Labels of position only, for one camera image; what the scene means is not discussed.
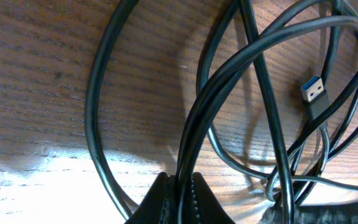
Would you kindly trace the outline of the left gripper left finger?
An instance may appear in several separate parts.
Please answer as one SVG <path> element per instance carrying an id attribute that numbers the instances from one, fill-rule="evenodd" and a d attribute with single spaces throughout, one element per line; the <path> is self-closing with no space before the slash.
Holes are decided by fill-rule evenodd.
<path id="1" fill-rule="evenodd" d="M 175 176 L 161 172 L 126 224 L 167 224 L 177 222 Z"/>

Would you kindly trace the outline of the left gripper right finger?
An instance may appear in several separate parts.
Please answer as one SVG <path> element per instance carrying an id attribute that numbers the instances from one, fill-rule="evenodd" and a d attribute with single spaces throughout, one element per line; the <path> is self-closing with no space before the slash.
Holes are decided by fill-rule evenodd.
<path id="1" fill-rule="evenodd" d="M 186 209 L 187 223 L 234 224 L 199 172 L 192 176 L 190 196 Z"/>

